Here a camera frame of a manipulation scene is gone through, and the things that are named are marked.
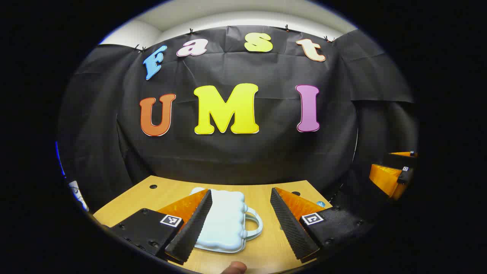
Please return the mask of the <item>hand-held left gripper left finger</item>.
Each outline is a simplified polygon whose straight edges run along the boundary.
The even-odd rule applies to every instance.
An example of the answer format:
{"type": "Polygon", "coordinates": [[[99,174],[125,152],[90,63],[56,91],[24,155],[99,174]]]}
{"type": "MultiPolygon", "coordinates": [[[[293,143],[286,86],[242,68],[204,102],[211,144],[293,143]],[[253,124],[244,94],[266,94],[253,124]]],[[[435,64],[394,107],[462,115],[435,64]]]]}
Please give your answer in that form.
{"type": "Polygon", "coordinates": [[[212,191],[203,189],[160,210],[141,208],[108,230],[161,260],[187,262],[212,207],[212,191]]]}

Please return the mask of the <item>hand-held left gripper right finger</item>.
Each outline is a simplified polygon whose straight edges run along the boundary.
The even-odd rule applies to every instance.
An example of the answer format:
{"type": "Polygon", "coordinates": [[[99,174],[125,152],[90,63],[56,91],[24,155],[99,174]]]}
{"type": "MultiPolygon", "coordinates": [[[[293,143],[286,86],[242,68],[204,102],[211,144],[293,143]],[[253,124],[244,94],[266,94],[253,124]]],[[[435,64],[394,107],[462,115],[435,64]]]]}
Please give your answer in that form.
{"type": "Polygon", "coordinates": [[[326,209],[278,187],[271,190],[270,203],[295,257],[302,263],[331,257],[373,226],[344,206],[326,209]]]}

